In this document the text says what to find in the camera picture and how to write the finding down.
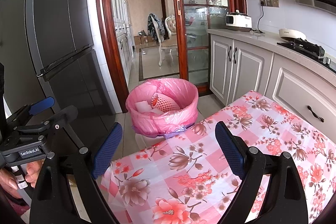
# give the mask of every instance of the pink trash bag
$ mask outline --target pink trash bag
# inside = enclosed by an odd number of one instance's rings
[[[135,103],[147,101],[151,105],[154,93],[169,96],[178,104],[180,110],[163,114],[138,112]],[[136,133],[151,138],[169,138],[185,131],[196,122],[197,102],[198,91],[194,84],[183,79],[161,78],[147,80],[133,89],[126,100],[126,108],[131,114]]]

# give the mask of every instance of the gas stove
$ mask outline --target gas stove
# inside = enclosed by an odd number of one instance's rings
[[[277,44],[295,52],[299,52],[336,73],[336,63],[331,61],[329,57],[324,56],[325,51],[321,46],[301,38],[292,39],[289,42],[278,42]]]

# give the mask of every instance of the pink checkered tablecloth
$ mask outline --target pink checkered tablecloth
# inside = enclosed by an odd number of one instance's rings
[[[108,204],[120,223],[220,220],[241,180],[216,141],[219,121],[264,154],[292,155],[305,189],[309,222],[314,221],[336,190],[336,145],[277,103],[250,91],[185,133],[111,163],[100,188],[108,191]],[[248,220],[260,211],[268,179],[263,177]]]

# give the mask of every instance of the power cord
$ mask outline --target power cord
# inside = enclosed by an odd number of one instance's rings
[[[256,32],[256,33],[264,33],[263,31],[260,31],[260,30],[259,30],[259,22],[260,22],[260,19],[262,19],[263,16],[264,16],[264,8],[263,8],[263,7],[264,7],[264,4],[265,4],[265,3],[264,3],[263,1],[261,1],[260,4],[261,4],[261,9],[262,9],[262,16],[261,16],[261,18],[259,18],[259,20],[258,20],[257,30],[253,30],[253,29],[251,30],[251,31]]]

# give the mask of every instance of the white kitchen appliance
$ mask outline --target white kitchen appliance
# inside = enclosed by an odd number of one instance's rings
[[[233,31],[249,32],[252,29],[252,18],[236,10],[226,15],[226,27]]]
[[[306,40],[305,34],[297,30],[280,29],[279,35],[282,39],[287,40],[287,41],[292,41],[293,39],[298,39],[298,38],[301,38],[302,40]]]

